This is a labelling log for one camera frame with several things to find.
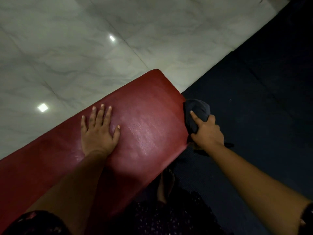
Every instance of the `red leather seat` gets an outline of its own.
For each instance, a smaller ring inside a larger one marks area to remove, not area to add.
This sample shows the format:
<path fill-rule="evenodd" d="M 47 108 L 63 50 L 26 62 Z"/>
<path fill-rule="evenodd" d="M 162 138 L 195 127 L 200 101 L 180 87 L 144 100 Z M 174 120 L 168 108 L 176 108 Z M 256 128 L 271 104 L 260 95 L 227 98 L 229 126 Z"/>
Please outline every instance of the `red leather seat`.
<path fill-rule="evenodd" d="M 121 125 L 119 144 L 98 183 L 89 231 L 120 212 L 185 148 L 184 97 L 158 69 L 149 71 L 92 106 L 111 105 L 110 130 Z M 81 115 L 74 115 L 0 161 L 2 232 L 84 158 Z"/>

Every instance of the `white marble floor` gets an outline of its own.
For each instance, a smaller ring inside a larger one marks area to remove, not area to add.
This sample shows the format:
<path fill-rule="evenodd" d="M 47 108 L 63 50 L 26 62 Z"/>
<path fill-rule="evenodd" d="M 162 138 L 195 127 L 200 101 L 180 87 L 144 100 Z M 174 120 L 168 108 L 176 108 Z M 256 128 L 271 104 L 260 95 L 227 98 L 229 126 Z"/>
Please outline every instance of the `white marble floor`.
<path fill-rule="evenodd" d="M 1 0 L 0 158 L 151 69 L 184 91 L 286 4 Z"/>

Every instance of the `hand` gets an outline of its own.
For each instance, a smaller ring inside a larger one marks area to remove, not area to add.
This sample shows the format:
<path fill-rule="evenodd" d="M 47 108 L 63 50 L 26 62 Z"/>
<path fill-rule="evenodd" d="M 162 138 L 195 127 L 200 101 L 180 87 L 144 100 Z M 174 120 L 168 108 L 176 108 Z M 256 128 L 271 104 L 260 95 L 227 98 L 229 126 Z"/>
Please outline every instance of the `hand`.
<path fill-rule="evenodd" d="M 110 122 L 111 122 L 111 112 L 112 107 L 104 115 L 104 104 L 96 117 L 97 108 L 94 106 L 89 119 L 88 129 L 86 127 L 86 118 L 82 116 L 81 118 L 81 144 L 85 156 L 93 153 L 103 154 L 105 157 L 110 155 L 118 143 L 120 136 L 120 126 L 115 128 L 113 137 L 109 132 Z"/>
<path fill-rule="evenodd" d="M 199 127 L 197 134 L 191 134 L 191 138 L 198 146 L 205 150 L 210 150 L 215 146 L 224 146 L 224 135 L 215 124 L 214 115 L 210 115 L 207 122 L 203 122 L 193 111 L 190 111 L 190 114 Z"/>

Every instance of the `forearm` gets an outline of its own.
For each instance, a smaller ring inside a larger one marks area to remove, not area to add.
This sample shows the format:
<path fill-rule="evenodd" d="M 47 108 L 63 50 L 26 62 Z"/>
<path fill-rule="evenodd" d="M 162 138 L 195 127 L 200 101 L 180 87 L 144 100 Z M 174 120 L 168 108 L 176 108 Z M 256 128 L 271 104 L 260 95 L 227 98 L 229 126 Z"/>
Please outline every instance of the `forearm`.
<path fill-rule="evenodd" d="M 74 235 L 83 234 L 105 160 L 106 156 L 97 153 L 87 156 L 27 211 L 49 211 L 62 219 Z"/>
<path fill-rule="evenodd" d="M 272 233 L 298 233 L 301 214 L 310 200 L 221 145 L 205 150 Z"/>

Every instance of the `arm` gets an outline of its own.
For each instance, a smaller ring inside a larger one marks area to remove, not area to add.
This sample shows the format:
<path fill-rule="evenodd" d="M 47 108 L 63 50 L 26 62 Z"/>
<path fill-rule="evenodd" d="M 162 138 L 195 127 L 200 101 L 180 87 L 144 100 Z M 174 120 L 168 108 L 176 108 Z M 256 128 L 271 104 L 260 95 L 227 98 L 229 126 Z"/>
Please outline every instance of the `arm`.
<path fill-rule="evenodd" d="M 113 137 L 109 133 L 112 108 L 109 107 L 104 120 L 104 105 L 101 105 L 97 117 L 96 111 L 93 107 L 88 129 L 84 116 L 81 120 L 85 159 L 27 210 L 53 213 L 63 220 L 74 235 L 84 233 L 106 158 L 114 150 L 120 136 L 119 126 L 116 127 Z"/>
<path fill-rule="evenodd" d="M 191 115 L 199 126 L 192 139 L 212 157 L 263 224 L 277 235 L 298 234 L 301 215 L 311 201 L 224 147 L 213 115 L 207 122 Z"/>

